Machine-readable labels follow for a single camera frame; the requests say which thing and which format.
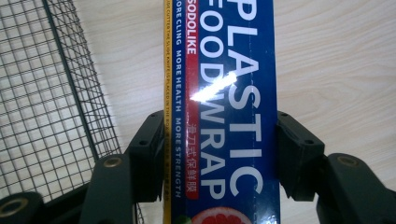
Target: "fruit image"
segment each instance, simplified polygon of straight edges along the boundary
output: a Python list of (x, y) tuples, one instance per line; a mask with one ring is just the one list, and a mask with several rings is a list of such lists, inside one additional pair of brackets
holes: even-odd
[(192, 224), (251, 224), (251, 221), (233, 208), (214, 207), (193, 217)]
[(175, 224), (191, 224), (191, 219), (186, 216), (179, 216), (178, 218), (176, 218), (174, 223)]

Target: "black metal frame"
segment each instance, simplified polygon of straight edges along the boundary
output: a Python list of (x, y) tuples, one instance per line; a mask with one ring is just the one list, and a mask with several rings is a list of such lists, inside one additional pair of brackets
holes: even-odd
[[(396, 193), (364, 161), (326, 157), (324, 144), (290, 115), (278, 112), (279, 180), (295, 201), (318, 199), (320, 223), (396, 223)], [(99, 160), (90, 185), (43, 204), (37, 193), (0, 201), (1, 223), (137, 223), (135, 205), (161, 198), (163, 112), (146, 119), (128, 150)]]
[(53, 200), (121, 153), (72, 0), (0, 4), (0, 197)]

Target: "screw hole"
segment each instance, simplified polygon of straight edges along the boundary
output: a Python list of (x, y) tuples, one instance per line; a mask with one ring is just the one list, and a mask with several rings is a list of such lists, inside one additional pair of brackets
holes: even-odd
[(122, 163), (122, 159), (113, 157), (105, 161), (104, 166), (107, 168), (116, 167)]
[(337, 160), (339, 162), (343, 163), (344, 165), (351, 166), (351, 167), (358, 166), (358, 164), (359, 164), (356, 160), (346, 157), (346, 156), (339, 156), (339, 157), (337, 157)]
[(17, 198), (0, 206), (0, 217), (10, 217), (20, 212), (29, 201), (25, 198)]
[(142, 140), (142, 141), (139, 142), (139, 145), (140, 145), (140, 146), (145, 146), (145, 145), (147, 145), (148, 143), (149, 143), (148, 141)]
[(98, 224), (114, 224), (116, 223), (113, 219), (103, 219), (98, 222)]

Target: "red label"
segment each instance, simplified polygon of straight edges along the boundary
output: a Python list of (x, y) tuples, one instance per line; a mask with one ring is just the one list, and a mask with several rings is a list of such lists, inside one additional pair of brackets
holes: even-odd
[(186, 7), (186, 197), (199, 198), (198, 0)]

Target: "white table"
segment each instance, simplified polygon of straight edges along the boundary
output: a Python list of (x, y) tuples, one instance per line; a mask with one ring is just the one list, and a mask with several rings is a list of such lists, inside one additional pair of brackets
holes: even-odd
[[(125, 149), (163, 109), (163, 1), (76, 6)], [(326, 144), (366, 161), (396, 190), (396, 2), (275, 1), (278, 109)], [(318, 223), (315, 203), (281, 194), (283, 223)], [(142, 204), (162, 223), (162, 204)]]

